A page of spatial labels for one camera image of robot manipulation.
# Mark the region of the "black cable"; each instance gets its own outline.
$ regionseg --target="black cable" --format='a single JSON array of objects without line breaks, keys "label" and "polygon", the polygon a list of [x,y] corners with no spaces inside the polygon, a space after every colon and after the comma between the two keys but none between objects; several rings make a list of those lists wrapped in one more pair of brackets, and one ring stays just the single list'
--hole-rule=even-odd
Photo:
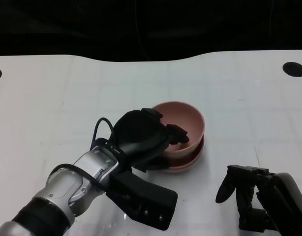
[{"label": "black cable", "polygon": [[49,174],[49,176],[51,176],[53,173],[55,173],[57,170],[61,169],[61,168],[67,168],[67,169],[71,169],[75,172],[77,172],[78,174],[80,174],[81,176],[83,176],[84,178],[87,178],[95,187],[107,192],[108,189],[101,183],[99,183],[95,178],[93,178],[91,175],[89,175],[87,172],[85,172],[84,170],[82,170],[81,168],[71,165],[71,164],[61,164],[59,166],[56,166],[52,172]]},{"label": "black cable", "polygon": [[139,27],[138,27],[138,10],[137,10],[137,3],[138,0],[135,0],[135,21],[136,21],[136,32],[137,32],[137,37],[138,37],[138,43],[139,43],[139,47],[140,47],[140,50],[142,52],[142,54],[145,56],[146,60],[147,61],[150,61],[143,45],[142,45],[142,42],[141,42],[141,38],[140,38],[140,33],[139,33]]},{"label": "black cable", "polygon": [[109,139],[111,139],[112,142],[113,142],[114,144],[116,144],[116,138],[115,138],[115,135],[114,135],[114,128],[113,128],[113,125],[111,124],[111,122],[110,122],[108,119],[102,117],[101,119],[99,119],[99,120],[97,121],[97,123],[96,123],[96,125],[95,125],[90,150],[93,148],[93,147],[92,147],[92,144],[93,144],[93,142],[94,142],[95,139],[96,139],[96,133],[97,133],[98,126],[100,125],[100,123],[101,123],[102,121],[105,121],[105,122],[108,124],[108,126],[110,127],[111,136],[110,136]]}]

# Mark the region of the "bowl rim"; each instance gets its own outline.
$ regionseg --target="bowl rim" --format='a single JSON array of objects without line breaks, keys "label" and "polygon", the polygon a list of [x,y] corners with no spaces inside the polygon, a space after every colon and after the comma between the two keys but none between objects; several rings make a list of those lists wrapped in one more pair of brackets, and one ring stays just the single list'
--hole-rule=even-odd
[{"label": "bowl rim", "polygon": [[182,152],[182,151],[185,151],[185,150],[188,150],[188,149],[194,147],[194,145],[198,145],[198,142],[200,142],[201,139],[202,139],[202,137],[204,136],[204,132],[205,132],[205,128],[206,128],[206,123],[205,123],[204,116],[203,116],[203,115],[201,114],[201,112],[200,112],[197,108],[195,108],[194,106],[192,106],[192,105],[190,105],[190,104],[188,104],[188,103],[186,103],[186,102],[179,102],[179,101],[162,102],[162,103],[159,103],[159,104],[153,106],[152,109],[154,109],[154,108],[157,107],[157,106],[164,105],[164,104],[167,104],[167,103],[182,103],[182,104],[188,105],[188,106],[192,107],[193,109],[195,109],[195,110],[200,114],[200,116],[201,116],[201,118],[202,118],[202,121],[203,121],[203,123],[204,123],[204,128],[203,128],[203,130],[202,130],[202,132],[201,132],[201,135],[200,135],[198,141],[195,142],[194,144],[192,144],[192,145],[190,145],[190,146],[188,146],[188,147],[186,147],[186,148],[184,148],[184,149],[181,149],[181,150],[177,150],[177,151],[166,151],[166,150],[164,150],[164,152],[166,152],[166,153],[179,153],[179,152]]}]

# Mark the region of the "white table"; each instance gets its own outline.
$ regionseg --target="white table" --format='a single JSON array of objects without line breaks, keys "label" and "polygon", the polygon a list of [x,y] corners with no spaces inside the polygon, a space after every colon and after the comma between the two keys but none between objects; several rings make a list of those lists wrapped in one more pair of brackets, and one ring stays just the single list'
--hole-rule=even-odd
[{"label": "white table", "polygon": [[[179,100],[206,120],[205,150],[189,172],[135,171],[179,194],[170,228],[134,222],[105,195],[68,236],[276,236],[240,231],[235,195],[215,203],[227,166],[288,172],[302,192],[302,77],[282,71],[302,51],[210,53],[167,62],[77,56],[0,57],[0,225],[44,187],[50,171],[90,147],[100,117]],[[99,129],[108,137],[107,126]],[[256,197],[253,204],[261,207]]]}]

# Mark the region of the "black background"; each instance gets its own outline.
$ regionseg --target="black background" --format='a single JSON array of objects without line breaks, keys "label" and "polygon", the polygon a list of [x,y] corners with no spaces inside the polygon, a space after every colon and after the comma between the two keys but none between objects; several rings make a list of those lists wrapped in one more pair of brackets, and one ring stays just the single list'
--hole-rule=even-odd
[{"label": "black background", "polygon": [[0,0],[0,56],[174,60],[302,49],[302,0]]}]

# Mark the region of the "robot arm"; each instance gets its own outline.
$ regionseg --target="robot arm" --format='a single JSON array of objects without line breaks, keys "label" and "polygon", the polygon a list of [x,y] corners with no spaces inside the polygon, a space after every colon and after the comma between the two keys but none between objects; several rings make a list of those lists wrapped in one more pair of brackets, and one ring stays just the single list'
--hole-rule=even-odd
[{"label": "robot arm", "polygon": [[[251,201],[254,187],[264,209],[255,209]],[[282,236],[302,236],[302,194],[288,173],[274,174],[268,169],[228,166],[216,203],[226,201],[236,189],[241,230],[278,231]]]},{"label": "robot arm", "polygon": [[187,142],[187,132],[160,123],[161,114],[142,109],[125,114],[113,128],[110,140],[95,139],[91,150],[73,165],[57,166],[46,186],[0,227],[0,236],[61,236],[92,201],[106,192],[131,219],[160,230],[168,229],[177,193],[148,183],[132,173],[145,171],[147,163],[168,144]]}]

